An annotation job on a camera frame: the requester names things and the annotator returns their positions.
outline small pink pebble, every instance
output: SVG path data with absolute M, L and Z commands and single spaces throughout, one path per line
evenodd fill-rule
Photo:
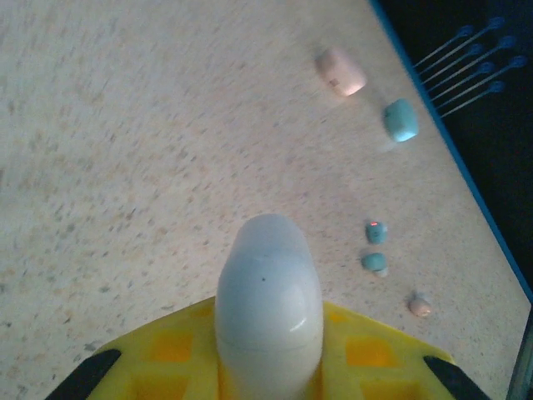
M 316 60 L 316 67 L 322 78 L 341 96 L 350 96 L 366 84 L 364 72 L 340 48 L 327 49 Z
M 423 298 L 415 297 L 409 302 L 409 310 L 417 317 L 427 317 L 431 314 L 431 305 Z

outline speckled floor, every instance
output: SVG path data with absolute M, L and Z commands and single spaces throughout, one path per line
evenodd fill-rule
M 211 296 L 258 213 L 308 236 L 324 297 L 451 352 L 493 398 L 530 304 L 363 0 L 0 3 L 0 397 L 44 398 L 92 351 Z M 357 57 L 336 97 L 313 58 Z M 405 97 L 421 135 L 387 138 Z M 391 273 L 361 270 L 363 222 Z M 427 293 L 435 313 L 410 315 Z

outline small teal cube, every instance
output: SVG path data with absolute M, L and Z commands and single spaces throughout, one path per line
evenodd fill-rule
M 386 240 L 386 226 L 382 222 L 369 222 L 366 225 L 366 238 L 371 244 L 382 244 Z
M 378 273 L 386 269 L 386 258 L 381 252 L 374 252 L 362 258 L 363 268 L 373 273 Z
M 384 119 L 387 131 L 396 142 L 404 142 L 418 134 L 415 109 L 404 98 L 385 108 Z

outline blue edge trim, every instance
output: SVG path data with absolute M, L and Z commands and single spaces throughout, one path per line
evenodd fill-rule
M 456 145 L 451 140 L 451 136 L 448 133 L 448 130 L 446 129 L 446 127 L 444 126 L 444 123 L 442 123 L 441 117 L 436 112 L 435 108 L 433 107 L 433 104 L 431 104 L 430 98 L 427 95 L 426 90 L 422 86 L 420 78 L 416 74 L 416 71 L 411 64 L 411 60 L 409 59 L 409 57 L 407 57 L 407 53 L 405 49 L 403 48 L 403 45 L 400 42 L 400 38 L 396 34 L 396 31 L 392 27 L 388 16 L 383 11 L 383 8 L 381 7 L 378 0 L 369 0 L 369 1 L 370 1 L 370 4 L 374 7 L 374 12 L 376 13 L 378 19 L 380 20 L 381 25 L 385 29 L 385 32 L 388 35 L 389 39 L 391 40 L 392 45 L 394 46 L 396 52 L 398 53 L 398 56 L 400 57 L 404 67 L 409 73 L 411 80 L 415 84 L 416 90 L 418 90 L 418 93 L 421 95 L 422 100 L 424 101 L 424 104 L 429 110 L 430 115 L 433 118 L 433 121 L 435 122 L 437 128 L 439 129 L 439 132 L 441 133 L 442 138 L 446 142 L 446 145 L 448 146 L 448 149 L 450 150 L 450 153 L 453 156 L 457 164 L 457 167 L 461 171 L 461 174 L 463 178 L 465 179 L 466 184 L 470 188 L 472 195 L 474 196 L 474 199 L 477 201 L 477 204 L 479 208 L 481 209 L 481 212 L 483 213 L 485 220 L 488 222 L 489 227 L 491 227 L 492 233 L 496 237 L 496 241 L 498 242 L 498 244 L 500 244 L 501 250 L 503 251 L 503 253 L 505 254 L 507 258 L 507 262 L 511 265 L 511 269 L 515 273 L 516 278 L 518 279 L 518 282 L 522 286 L 522 290 L 524 290 L 524 293 L 526 294 L 530 303 L 533 303 L 533 292 L 531 291 L 531 288 L 527 284 L 526 279 L 524 278 L 524 275 L 522 274 L 521 270 L 518 268 L 518 264 L 516 263 L 516 260 L 513 257 L 511 250 L 509 249 L 509 247 L 507 247 L 506 240 L 503 238 L 500 232 L 500 229 L 498 229 L 496 222 L 494 221 L 494 218 L 492 217 L 491 212 L 489 211 L 489 208 L 486 206 L 485 201 L 483 200 L 483 197 L 481 196 L 481 193 L 477 189 L 477 186 L 474 183 L 472 176 L 470 175 L 470 173 L 468 172 L 468 169 L 466 168 L 465 162 L 463 161 L 463 159 L 461 158 L 461 155 L 457 151 Z

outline blue mat border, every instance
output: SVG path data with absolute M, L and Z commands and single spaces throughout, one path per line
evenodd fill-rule
M 511 250 L 507 246 L 506 240 L 503 238 L 503 235 L 501 234 L 500 229 L 498 229 L 496 222 L 494 221 L 494 218 L 492 217 L 491 212 L 489 211 L 489 208 L 485 204 L 485 200 L 483 200 L 481 193 L 479 192 L 476 184 L 474 183 L 474 179 L 472 179 L 472 176 L 468 172 L 468 168 L 466 168 L 465 162 L 463 161 L 463 159 L 461 158 L 461 155 L 457 151 L 456 145 L 451 140 L 451 136 L 448 133 L 448 130 L 444 126 L 444 123 L 442 123 L 441 117 L 439 116 L 435 108 L 433 107 L 433 104 L 431 103 L 431 100 L 429 96 L 427 95 L 426 90 L 422 86 L 422 82 L 420 78 L 418 77 L 415 69 L 413 68 L 411 64 L 411 60 L 407 57 L 406 50 L 403 48 L 403 45 L 400 42 L 400 38 L 396 34 L 396 31 L 392 27 L 388 16 L 385 14 L 385 11 L 381 7 L 378 0 L 369 0 L 369 2 L 374 8 L 374 12 L 376 13 L 378 19 L 381 22 L 381 25 L 383 26 L 386 34 L 391 40 L 392 45 L 394 46 L 396 53 L 400 57 L 401 62 L 403 63 L 404 67 L 409 73 L 411 80 L 415 84 L 416 90 L 421 95 L 422 100 L 424 101 L 424 104 L 429 110 L 430 115 L 433 118 L 433 121 L 435 122 L 435 125 L 437 126 L 439 132 L 441 133 L 441 136 L 444 139 L 446 146 L 448 146 L 448 149 L 450 150 L 450 153 L 457 164 L 457 167 L 461 171 L 461 174 L 463 178 L 465 179 L 466 184 L 470 188 L 471 193 L 474 196 L 474 199 L 477 201 L 477 204 L 479 208 L 481 209 L 481 212 L 483 213 L 485 220 L 488 222 L 489 227 L 491 227 L 492 233 L 496 237 L 496 241 L 498 242 L 498 244 L 501 247 L 501 250 L 505 254 L 507 258 L 507 262 L 511 265 L 511 269 L 515 273 L 516 278 L 518 279 L 518 282 L 522 286 L 522 290 L 526 294 L 530 303 L 533 303 L 533 292 L 531 291 L 531 288 L 527 284 L 527 281 L 524 278 L 522 271 L 518 268 L 518 264 L 516 263 L 516 260 L 513 257 Z

